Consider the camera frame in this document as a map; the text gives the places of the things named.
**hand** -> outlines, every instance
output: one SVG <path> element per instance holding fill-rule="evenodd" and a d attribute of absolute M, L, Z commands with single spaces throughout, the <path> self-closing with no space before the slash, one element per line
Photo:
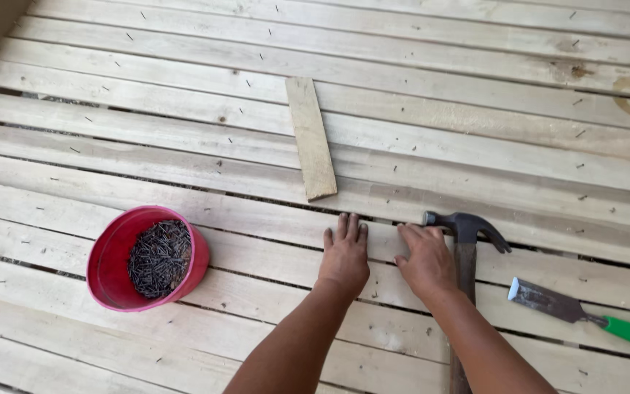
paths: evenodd
<path fill-rule="evenodd" d="M 440 292 L 457 290 L 456 265 L 437 227 L 398 224 L 398 232 L 410 249 L 409 261 L 395 256 L 393 261 L 412 292 L 421 300 L 435 298 Z"/>
<path fill-rule="evenodd" d="M 349 216 L 342 213 L 334 238 L 329 228 L 325 230 L 324 238 L 325 255 L 314 289 L 326 283 L 332 284 L 342 291 L 346 299 L 353 301 L 368 281 L 368 226 L 359 226 L 357 214 Z"/>

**red plastic container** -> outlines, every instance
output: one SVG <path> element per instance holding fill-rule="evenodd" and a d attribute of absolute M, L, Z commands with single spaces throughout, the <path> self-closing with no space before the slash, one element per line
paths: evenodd
<path fill-rule="evenodd" d="M 181 220 L 190 229 L 191 260 L 179 286 L 165 298 L 148 300 L 135 291 L 127 271 L 130 250 L 138 234 L 163 220 Z M 120 312 L 139 312 L 174 302 L 203 279 L 210 253 L 201 233 L 180 214 L 157 205 L 137 207 L 114 219 L 94 243 L 87 263 L 89 292 L 102 306 Z"/>

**claw hammer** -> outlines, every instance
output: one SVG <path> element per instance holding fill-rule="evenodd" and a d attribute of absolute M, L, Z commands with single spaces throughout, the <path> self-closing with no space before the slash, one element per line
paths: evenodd
<path fill-rule="evenodd" d="M 487 220 L 468 213 L 456 212 L 451 215 L 439 215 L 436 212 L 424 213 L 422 222 L 425 226 L 442 226 L 449 228 L 454 234 L 454 261 L 456 262 L 456 285 L 466 293 L 470 302 L 475 305 L 475 263 L 477 250 L 475 244 L 478 239 L 478 231 L 492 241 L 500 253 L 511 253 L 510 244 L 500 235 Z M 459 357 L 451 348 L 451 381 L 449 393 L 472 394 L 466 372 Z"/>

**hammer head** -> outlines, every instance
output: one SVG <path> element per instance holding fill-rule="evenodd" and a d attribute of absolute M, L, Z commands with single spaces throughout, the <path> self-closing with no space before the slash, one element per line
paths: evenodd
<path fill-rule="evenodd" d="M 424 213 L 422 222 L 425 226 L 442 226 L 451 229 L 456 243 L 477 243 L 478 231 L 490 239 L 500 253 L 512 252 L 510 244 L 500 235 L 492 224 L 480 216 L 456 212 L 451 215 L 439 215 L 437 212 Z"/>

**wooden hammer handle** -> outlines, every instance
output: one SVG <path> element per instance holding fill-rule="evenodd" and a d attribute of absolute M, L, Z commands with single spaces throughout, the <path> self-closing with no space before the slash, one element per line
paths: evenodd
<path fill-rule="evenodd" d="M 456 262 L 456 284 L 466 293 L 470 302 L 475 305 L 475 260 L 477 252 L 474 243 L 457 243 L 454 249 Z M 451 382 L 450 394 L 472 394 L 466 372 L 454 348 L 451 348 Z"/>

